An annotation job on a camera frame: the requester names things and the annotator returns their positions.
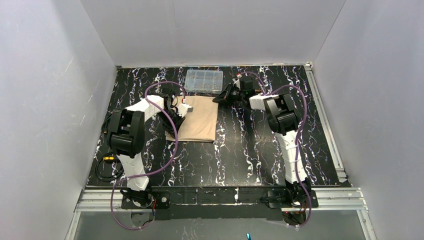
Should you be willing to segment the beige cloth napkin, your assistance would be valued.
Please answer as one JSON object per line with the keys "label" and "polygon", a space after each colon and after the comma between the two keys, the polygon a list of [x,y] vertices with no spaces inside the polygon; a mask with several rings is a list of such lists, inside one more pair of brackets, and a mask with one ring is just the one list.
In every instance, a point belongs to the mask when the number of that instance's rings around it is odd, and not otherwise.
{"label": "beige cloth napkin", "polygon": [[185,116],[176,117],[180,142],[214,142],[218,120],[218,103],[209,96],[186,96],[184,102],[193,107]]}

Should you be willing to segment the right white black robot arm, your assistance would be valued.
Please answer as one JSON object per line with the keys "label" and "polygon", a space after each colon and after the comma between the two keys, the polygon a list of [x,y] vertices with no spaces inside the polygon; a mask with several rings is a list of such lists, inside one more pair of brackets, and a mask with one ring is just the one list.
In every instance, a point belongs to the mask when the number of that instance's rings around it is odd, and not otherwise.
{"label": "right white black robot arm", "polygon": [[291,84],[280,87],[280,89],[286,88],[292,88],[300,94],[303,101],[303,116],[297,113],[289,94],[278,94],[277,90],[264,93],[254,88],[252,81],[240,74],[212,101],[221,105],[241,103],[250,110],[265,112],[268,126],[275,133],[282,150],[286,183],[290,186],[305,186],[308,176],[303,167],[298,143],[308,117],[307,100],[299,87]]}

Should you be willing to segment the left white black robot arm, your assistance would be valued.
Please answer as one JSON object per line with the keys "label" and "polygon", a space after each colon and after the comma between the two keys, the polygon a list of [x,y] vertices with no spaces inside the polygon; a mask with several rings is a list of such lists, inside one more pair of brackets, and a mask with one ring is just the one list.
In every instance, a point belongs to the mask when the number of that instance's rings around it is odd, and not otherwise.
{"label": "left white black robot arm", "polygon": [[173,92],[148,95],[134,105],[112,111],[106,141],[123,166],[129,189],[144,191],[148,187],[150,174],[145,172],[142,160],[146,121],[159,117],[165,133],[175,138],[186,114],[193,111],[185,98],[175,105],[177,99]]}

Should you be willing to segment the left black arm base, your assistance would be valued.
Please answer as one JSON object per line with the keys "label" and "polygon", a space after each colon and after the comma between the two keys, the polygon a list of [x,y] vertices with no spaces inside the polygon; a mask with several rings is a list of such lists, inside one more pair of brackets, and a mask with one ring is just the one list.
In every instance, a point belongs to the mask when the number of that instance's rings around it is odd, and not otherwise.
{"label": "left black arm base", "polygon": [[121,208],[126,210],[135,209],[168,209],[171,205],[171,198],[168,192],[135,192],[124,193]]}

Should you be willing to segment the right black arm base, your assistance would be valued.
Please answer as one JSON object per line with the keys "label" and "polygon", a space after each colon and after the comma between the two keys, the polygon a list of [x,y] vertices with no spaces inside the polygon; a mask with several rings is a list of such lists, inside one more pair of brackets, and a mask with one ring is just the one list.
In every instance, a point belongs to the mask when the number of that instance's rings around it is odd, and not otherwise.
{"label": "right black arm base", "polygon": [[311,190],[309,192],[309,198],[304,190],[291,191],[288,188],[281,189],[272,189],[268,190],[262,194],[259,198],[261,203],[266,204],[271,209],[280,209],[280,208],[300,208],[305,206],[308,208],[318,208],[319,202],[316,192]]}

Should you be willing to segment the clear plastic screw box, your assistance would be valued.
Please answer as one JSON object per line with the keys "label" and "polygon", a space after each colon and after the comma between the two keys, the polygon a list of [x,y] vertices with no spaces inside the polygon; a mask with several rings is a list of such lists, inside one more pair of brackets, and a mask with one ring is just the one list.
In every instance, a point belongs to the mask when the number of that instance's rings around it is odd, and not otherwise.
{"label": "clear plastic screw box", "polygon": [[184,88],[190,93],[219,94],[223,90],[224,74],[221,70],[189,69]]}

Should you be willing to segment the aluminium frame rail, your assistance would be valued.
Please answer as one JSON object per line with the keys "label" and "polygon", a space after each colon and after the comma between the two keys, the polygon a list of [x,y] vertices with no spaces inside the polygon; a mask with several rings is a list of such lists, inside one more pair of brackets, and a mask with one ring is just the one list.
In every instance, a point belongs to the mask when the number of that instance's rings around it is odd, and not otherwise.
{"label": "aluminium frame rail", "polygon": [[[316,188],[315,200],[318,207],[314,211],[367,211],[366,200],[359,187]],[[122,195],[115,193],[111,196],[111,189],[84,189],[75,207],[76,212],[109,212],[111,207],[116,212],[129,212],[122,209]]]}

